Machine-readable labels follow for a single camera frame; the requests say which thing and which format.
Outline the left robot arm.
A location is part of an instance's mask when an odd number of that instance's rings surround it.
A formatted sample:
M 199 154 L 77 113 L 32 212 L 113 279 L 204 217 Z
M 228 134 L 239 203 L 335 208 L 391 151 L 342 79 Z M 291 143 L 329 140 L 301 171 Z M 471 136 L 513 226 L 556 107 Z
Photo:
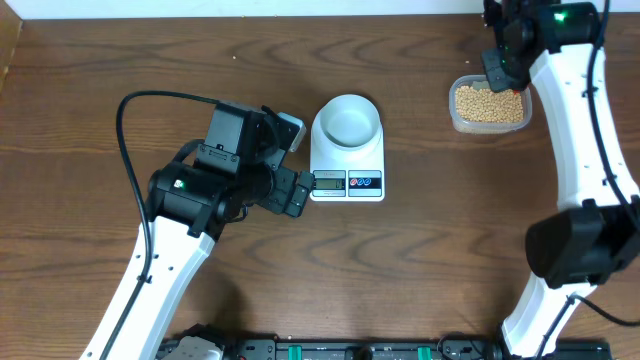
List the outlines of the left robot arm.
M 314 177 L 282 162 L 305 133 L 302 120 L 268 107 L 216 105 L 206 137 L 151 176 L 134 251 L 83 358 L 154 358 L 226 225 L 253 205 L 301 216 Z

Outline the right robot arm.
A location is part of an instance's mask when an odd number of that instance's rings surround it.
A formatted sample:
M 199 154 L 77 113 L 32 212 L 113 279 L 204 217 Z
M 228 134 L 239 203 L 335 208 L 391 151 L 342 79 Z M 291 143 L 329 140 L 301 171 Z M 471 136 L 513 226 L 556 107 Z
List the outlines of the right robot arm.
M 574 311 L 639 254 L 639 188 L 624 160 L 606 88 L 607 8 L 591 2 L 485 0 L 496 45 L 482 55 L 490 88 L 534 87 L 558 178 L 558 211 L 531 225 L 531 273 L 485 349 L 489 359 L 585 359 L 602 345 L 561 346 Z

